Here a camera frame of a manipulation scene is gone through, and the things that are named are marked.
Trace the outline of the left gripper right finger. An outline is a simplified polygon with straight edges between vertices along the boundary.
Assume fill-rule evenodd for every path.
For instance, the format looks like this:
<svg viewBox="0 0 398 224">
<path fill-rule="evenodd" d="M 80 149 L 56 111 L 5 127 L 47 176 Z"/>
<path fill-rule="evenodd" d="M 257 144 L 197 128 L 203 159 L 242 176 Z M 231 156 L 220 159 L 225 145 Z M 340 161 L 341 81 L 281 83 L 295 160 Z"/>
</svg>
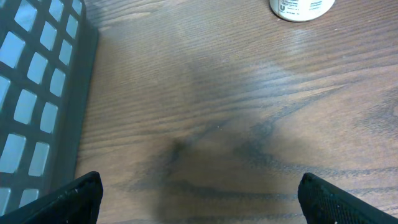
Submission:
<svg viewBox="0 0 398 224">
<path fill-rule="evenodd" d="M 397 224 L 397 218 L 312 174 L 298 186 L 298 201 L 308 224 Z"/>
</svg>

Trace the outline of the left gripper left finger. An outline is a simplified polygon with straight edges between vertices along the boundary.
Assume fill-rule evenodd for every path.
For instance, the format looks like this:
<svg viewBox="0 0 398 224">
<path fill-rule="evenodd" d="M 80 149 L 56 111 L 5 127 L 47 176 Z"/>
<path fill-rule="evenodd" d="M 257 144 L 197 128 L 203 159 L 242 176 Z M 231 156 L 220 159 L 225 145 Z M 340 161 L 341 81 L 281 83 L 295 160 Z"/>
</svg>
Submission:
<svg viewBox="0 0 398 224">
<path fill-rule="evenodd" d="M 1 217 L 1 224 L 96 224 L 103 185 L 91 171 L 62 188 Z"/>
</svg>

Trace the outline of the green lid white jar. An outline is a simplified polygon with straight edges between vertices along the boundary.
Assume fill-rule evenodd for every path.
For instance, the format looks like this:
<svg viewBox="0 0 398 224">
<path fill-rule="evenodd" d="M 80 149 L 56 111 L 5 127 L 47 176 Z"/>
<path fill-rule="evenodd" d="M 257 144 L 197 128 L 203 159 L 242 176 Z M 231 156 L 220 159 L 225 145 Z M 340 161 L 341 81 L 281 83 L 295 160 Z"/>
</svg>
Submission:
<svg viewBox="0 0 398 224">
<path fill-rule="evenodd" d="M 269 0 L 272 11 L 291 22 L 314 20 L 328 12 L 334 3 L 335 0 Z"/>
</svg>

